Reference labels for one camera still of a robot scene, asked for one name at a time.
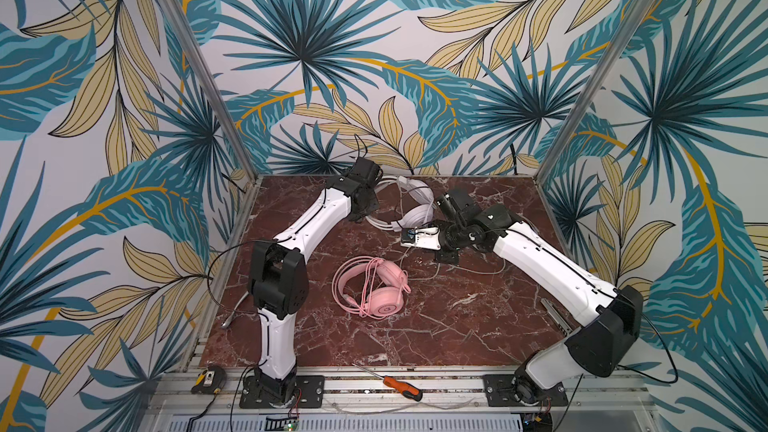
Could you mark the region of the white headphones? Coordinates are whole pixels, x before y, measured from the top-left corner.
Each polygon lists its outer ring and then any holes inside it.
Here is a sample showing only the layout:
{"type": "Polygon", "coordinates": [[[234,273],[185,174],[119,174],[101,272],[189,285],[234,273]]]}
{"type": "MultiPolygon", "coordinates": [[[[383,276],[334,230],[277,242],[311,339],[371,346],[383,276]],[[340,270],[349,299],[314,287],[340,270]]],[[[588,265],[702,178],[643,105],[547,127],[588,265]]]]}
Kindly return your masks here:
{"type": "Polygon", "coordinates": [[[366,217],[366,221],[374,228],[385,232],[402,232],[405,229],[425,226],[434,219],[435,195],[424,181],[406,176],[385,175],[374,191],[383,192],[388,187],[396,187],[398,190],[401,200],[397,209],[399,216],[389,221],[373,216],[366,217]]]}

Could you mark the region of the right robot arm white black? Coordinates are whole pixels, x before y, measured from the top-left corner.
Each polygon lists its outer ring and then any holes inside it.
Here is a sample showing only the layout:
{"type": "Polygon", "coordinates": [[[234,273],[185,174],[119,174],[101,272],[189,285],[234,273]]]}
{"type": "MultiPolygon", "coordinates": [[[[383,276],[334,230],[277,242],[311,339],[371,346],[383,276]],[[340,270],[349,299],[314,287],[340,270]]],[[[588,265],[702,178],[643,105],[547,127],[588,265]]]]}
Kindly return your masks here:
{"type": "Polygon", "coordinates": [[[545,241],[519,215],[497,204],[486,209],[462,189],[437,199],[440,252],[464,248],[491,252],[535,280],[563,305],[578,327],[536,352],[512,379],[514,400],[537,405],[562,382],[585,374],[607,378],[639,337],[643,296],[618,289],[583,269],[545,241]]]}

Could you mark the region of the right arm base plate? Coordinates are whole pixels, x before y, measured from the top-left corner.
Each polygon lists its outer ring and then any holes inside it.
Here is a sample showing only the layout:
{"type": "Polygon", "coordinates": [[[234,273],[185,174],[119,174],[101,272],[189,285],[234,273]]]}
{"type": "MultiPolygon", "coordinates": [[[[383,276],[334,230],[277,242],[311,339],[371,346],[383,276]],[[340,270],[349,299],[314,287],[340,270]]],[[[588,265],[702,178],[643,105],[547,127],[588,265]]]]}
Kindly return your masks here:
{"type": "Polygon", "coordinates": [[[487,374],[482,376],[482,382],[489,407],[547,408],[569,403],[562,384],[542,389],[532,380],[515,374],[487,374]]]}

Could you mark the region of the pink headphones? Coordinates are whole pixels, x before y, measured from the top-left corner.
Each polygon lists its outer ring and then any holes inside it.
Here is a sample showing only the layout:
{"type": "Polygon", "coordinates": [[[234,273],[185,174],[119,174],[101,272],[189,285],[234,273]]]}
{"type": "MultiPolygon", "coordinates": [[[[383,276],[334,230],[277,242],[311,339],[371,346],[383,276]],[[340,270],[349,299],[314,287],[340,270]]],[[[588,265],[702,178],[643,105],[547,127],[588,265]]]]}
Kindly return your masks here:
{"type": "Polygon", "coordinates": [[[394,262],[373,256],[357,256],[344,262],[332,279],[332,296],[346,313],[384,320],[399,313],[405,295],[411,293],[408,273],[394,262]],[[352,279],[362,277],[360,298],[346,292],[352,279]]]}

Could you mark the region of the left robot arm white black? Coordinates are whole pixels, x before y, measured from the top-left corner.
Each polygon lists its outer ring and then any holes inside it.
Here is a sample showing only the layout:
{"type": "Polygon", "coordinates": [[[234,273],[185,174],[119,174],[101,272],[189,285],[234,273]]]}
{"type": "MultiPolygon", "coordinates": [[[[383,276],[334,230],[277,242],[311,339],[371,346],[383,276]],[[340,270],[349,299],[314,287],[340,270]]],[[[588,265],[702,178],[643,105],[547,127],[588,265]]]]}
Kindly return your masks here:
{"type": "Polygon", "coordinates": [[[309,292],[307,263],[341,221],[358,222],[378,209],[379,165],[359,158],[347,172],[330,177],[311,206],[284,231],[253,245],[248,292],[260,320],[257,390],[274,404],[297,393],[294,338],[296,314],[309,292]]]}

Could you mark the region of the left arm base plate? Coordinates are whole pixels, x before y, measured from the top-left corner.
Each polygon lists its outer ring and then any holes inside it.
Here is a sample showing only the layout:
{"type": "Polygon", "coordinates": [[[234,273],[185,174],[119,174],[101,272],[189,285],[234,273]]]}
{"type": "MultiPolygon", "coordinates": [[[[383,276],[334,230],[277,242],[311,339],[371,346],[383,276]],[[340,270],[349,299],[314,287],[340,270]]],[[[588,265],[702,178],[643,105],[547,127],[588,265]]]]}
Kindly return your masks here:
{"type": "Polygon", "coordinates": [[[276,380],[265,374],[248,376],[243,380],[243,390],[238,406],[241,409],[287,409],[298,406],[299,410],[322,407],[325,377],[322,375],[289,376],[276,380]]]}

